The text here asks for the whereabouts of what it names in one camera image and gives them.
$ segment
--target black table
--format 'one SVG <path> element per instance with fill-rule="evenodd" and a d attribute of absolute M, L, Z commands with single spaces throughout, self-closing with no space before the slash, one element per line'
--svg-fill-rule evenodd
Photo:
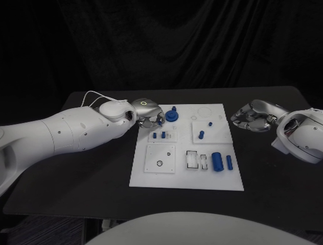
<path fill-rule="evenodd" d="M 228 118 L 252 99 L 295 111 L 310 108 L 292 87 L 106 91 L 158 104 L 223 103 Z M 70 94 L 62 110 L 81 105 Z M 271 147 L 275 130 L 253 133 L 230 125 L 245 191 L 128 187 L 137 125 L 125 135 L 81 153 L 58 155 L 21 174 L 4 206 L 7 214 L 132 219 L 153 213 L 194 211 L 230 215 L 269 226 L 323 231 L 323 161 L 310 164 Z"/>

